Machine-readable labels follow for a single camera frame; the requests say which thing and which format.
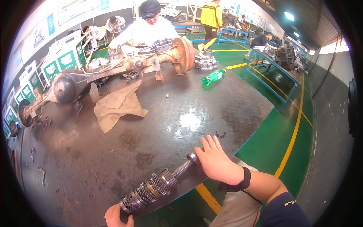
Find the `transmission shaft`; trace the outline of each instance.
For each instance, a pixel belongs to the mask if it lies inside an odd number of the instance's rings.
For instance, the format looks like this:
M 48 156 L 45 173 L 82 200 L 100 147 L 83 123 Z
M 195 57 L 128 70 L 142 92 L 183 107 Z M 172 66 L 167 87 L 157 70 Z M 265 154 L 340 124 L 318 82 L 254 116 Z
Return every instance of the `transmission shaft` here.
M 179 182 L 177 179 L 192 165 L 198 164 L 199 159 L 194 153 L 187 154 L 188 161 L 182 164 L 173 173 L 167 168 L 163 169 L 159 175 L 153 173 L 150 180 L 140 184 L 133 189 L 128 195 L 120 200 L 121 208 L 127 213 L 147 207 L 158 200 L 163 195 L 171 194 L 172 188 L 176 187 Z

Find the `hand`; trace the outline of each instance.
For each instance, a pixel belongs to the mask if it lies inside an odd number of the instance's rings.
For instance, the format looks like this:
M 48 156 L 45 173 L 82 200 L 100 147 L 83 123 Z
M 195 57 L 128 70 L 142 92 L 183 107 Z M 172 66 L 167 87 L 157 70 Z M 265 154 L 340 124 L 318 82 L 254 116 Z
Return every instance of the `hand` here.
M 205 174 L 214 180 L 222 181 L 229 185 L 237 185 L 244 179 L 244 170 L 233 163 L 223 151 L 216 136 L 207 135 L 207 140 L 201 137 L 204 152 L 200 147 L 195 147 Z
M 134 219 L 130 215 L 127 219 L 127 224 L 120 220 L 120 204 L 115 204 L 110 207 L 105 213 L 105 219 L 108 227 L 134 227 Z

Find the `green floor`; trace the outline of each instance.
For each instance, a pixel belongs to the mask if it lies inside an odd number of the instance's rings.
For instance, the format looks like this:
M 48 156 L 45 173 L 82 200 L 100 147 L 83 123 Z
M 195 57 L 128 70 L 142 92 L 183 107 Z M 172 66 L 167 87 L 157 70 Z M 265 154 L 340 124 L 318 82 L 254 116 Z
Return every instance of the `green floor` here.
M 235 40 L 233 37 L 228 36 L 228 39 Z M 197 44 L 201 42 L 194 42 L 193 46 L 197 48 Z M 221 42 L 219 46 L 215 42 L 210 49 L 212 50 L 229 50 L 239 49 L 246 50 L 249 43 L 246 43 L 246 48 L 242 47 L 243 44 L 233 42 Z M 246 63 L 244 60 L 247 51 L 228 51 L 228 52 L 214 52 L 213 55 L 219 63 L 225 67 Z M 93 58 L 108 57 L 107 49 L 97 52 Z M 237 76 L 241 76 L 245 66 L 231 69 Z M 272 67 L 269 72 L 265 72 L 266 68 L 259 67 L 257 70 L 273 82 L 282 92 L 289 94 L 291 89 L 291 82 L 285 75 L 283 75 L 275 67 Z M 256 71 L 255 75 L 264 80 L 282 97 L 284 94 L 272 85 L 266 78 L 262 77 Z M 292 151 L 287 160 L 287 163 L 280 175 L 281 181 L 286 185 L 287 189 L 296 198 L 303 185 L 308 166 L 310 155 L 313 145 L 314 125 L 313 119 L 313 102 L 311 99 L 310 84 L 307 77 L 304 77 L 305 86 L 301 86 L 295 93 L 292 101 L 296 104 L 289 103 L 286 108 L 279 113 L 278 110 L 282 106 L 282 102 L 264 85 L 262 85 L 252 75 L 246 74 L 244 80 L 265 96 L 270 102 L 275 105 L 265 121 L 261 124 L 260 128 L 248 139 L 248 141 L 239 149 L 236 156 L 246 162 L 248 165 L 257 168 L 261 172 L 275 174 L 279 168 L 282 159 L 288 149 L 291 141 L 294 142 Z M 300 100 L 303 91 L 303 105 L 302 115 L 299 127 L 297 128 L 296 138 L 292 139 L 297 119 L 299 115 Z M 223 203 L 225 193 L 218 192 L 217 186 L 219 182 L 207 179 L 203 182 L 206 188 L 219 202 Z M 195 190 L 191 190 L 183 197 L 173 201 L 169 205 L 162 207 L 146 216 L 135 218 L 135 226 L 149 226 L 149 227 L 171 227 L 171 226 L 206 226 L 203 218 L 212 221 L 216 213 L 208 206 L 200 194 Z

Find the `green banner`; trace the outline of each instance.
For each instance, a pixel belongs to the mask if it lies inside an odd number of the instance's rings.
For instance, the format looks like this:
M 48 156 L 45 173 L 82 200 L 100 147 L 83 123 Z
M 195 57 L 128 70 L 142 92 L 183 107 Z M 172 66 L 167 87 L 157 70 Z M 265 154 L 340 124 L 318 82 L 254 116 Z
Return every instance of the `green banner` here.
M 3 121 L 3 130 L 4 130 L 4 134 L 6 136 L 6 138 L 10 137 L 10 129 L 8 127 L 8 125 Z
M 61 67 L 61 70 L 64 69 L 74 69 L 74 67 L 77 65 L 76 59 L 74 58 L 73 51 L 69 51 L 68 53 L 60 56 L 58 58 L 59 66 Z
M 10 105 L 14 109 L 15 112 L 18 111 L 19 105 L 16 103 L 15 99 L 13 99 L 13 101 L 11 101 Z
M 33 91 L 30 89 L 29 84 L 27 84 L 23 90 L 21 90 L 21 92 L 23 92 L 24 98 L 27 99 L 30 103 L 32 103 L 35 100 L 35 96 L 33 94 Z
M 18 103 L 20 103 L 24 99 L 24 96 L 21 92 L 19 92 L 18 96 L 16 96 L 15 98 L 16 98 L 16 101 L 18 101 Z
M 6 113 L 5 120 L 9 125 L 11 121 L 15 123 L 17 122 L 16 115 L 11 109 L 9 109 L 9 111 Z
M 79 43 L 77 44 L 76 49 L 77 49 L 77 54 L 78 54 L 79 62 L 80 62 L 80 63 L 81 63 L 84 67 L 86 67 L 86 64 L 87 64 L 87 62 L 86 62 L 86 56 L 85 56 L 85 53 L 84 53 L 84 51 L 83 51 L 82 43 L 81 43 L 81 42 L 79 42 Z
M 58 68 L 56 61 L 53 61 L 49 65 L 47 65 L 43 69 L 43 71 L 44 71 L 45 77 L 48 80 L 50 80 L 50 84 L 52 84 L 52 79 L 54 79 L 59 73 L 59 68 Z
M 39 92 L 43 91 L 42 83 L 38 77 L 37 72 L 34 72 L 33 75 L 29 79 L 30 84 L 32 85 L 33 89 L 38 88 Z

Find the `ceiling light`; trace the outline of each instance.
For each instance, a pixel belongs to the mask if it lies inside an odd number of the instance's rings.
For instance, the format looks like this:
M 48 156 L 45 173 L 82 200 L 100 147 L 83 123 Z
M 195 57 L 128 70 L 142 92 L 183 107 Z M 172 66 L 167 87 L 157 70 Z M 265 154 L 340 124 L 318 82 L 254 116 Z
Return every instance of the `ceiling light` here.
M 292 20 L 292 21 L 295 21 L 295 20 L 294 20 L 294 16 L 293 16 L 293 15 L 291 15 L 291 14 L 289 14 L 289 13 L 285 12 L 285 16 L 286 16 L 288 19 L 290 19 L 290 20 Z

